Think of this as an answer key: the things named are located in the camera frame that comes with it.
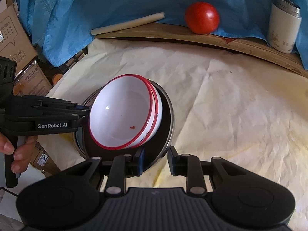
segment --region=white thermos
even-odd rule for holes
[[[280,52],[291,53],[300,25],[300,7],[290,0],[274,0],[267,33],[268,43]]]

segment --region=red food residue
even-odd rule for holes
[[[227,37],[220,37],[225,43],[231,43],[232,41],[236,40],[237,38],[227,38]]]

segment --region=printed label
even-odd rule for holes
[[[11,60],[15,61],[16,63],[19,63],[25,57],[26,57],[25,52],[22,49],[20,49],[16,52],[15,55],[12,56]]]
[[[68,121],[36,122],[35,123],[36,130],[59,129],[59,128],[67,128],[67,127],[68,127]]]
[[[32,77],[33,76],[35,77],[37,74],[38,74],[38,68],[36,67],[34,70],[28,73],[24,79],[28,82],[28,80],[32,80]]]
[[[0,22],[0,31],[3,37],[3,40],[0,41],[0,51],[2,51],[9,43],[15,46],[15,38],[17,36],[17,30],[10,16],[4,18]]]
[[[43,167],[45,165],[45,163],[47,162],[48,158],[49,158],[48,155],[42,154],[41,157],[39,158],[37,164]]]

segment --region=white bowl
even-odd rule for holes
[[[152,126],[151,126],[149,132],[147,133],[147,135],[144,137],[144,139],[141,142],[139,142],[136,146],[133,146],[133,147],[138,147],[138,146],[146,143],[148,140],[150,140],[155,135],[155,133],[157,132],[157,130],[158,130],[160,124],[161,124],[161,119],[162,119],[162,116],[163,116],[163,105],[161,103],[161,97],[158,94],[158,91],[148,80],[146,80],[145,82],[148,85],[150,85],[151,91],[152,91],[153,96],[154,96],[155,117],[154,117],[154,121],[153,121]]]
[[[89,130],[100,147],[117,150],[136,146],[150,131],[155,118],[155,95],[145,78],[114,78],[96,97]]]

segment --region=human hand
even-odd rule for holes
[[[37,138],[37,136],[27,136],[25,144],[19,146],[15,150],[12,143],[2,133],[0,133],[0,153],[4,153],[5,155],[11,155],[14,153],[14,161],[11,165],[11,170],[14,173],[22,173],[26,171]]]

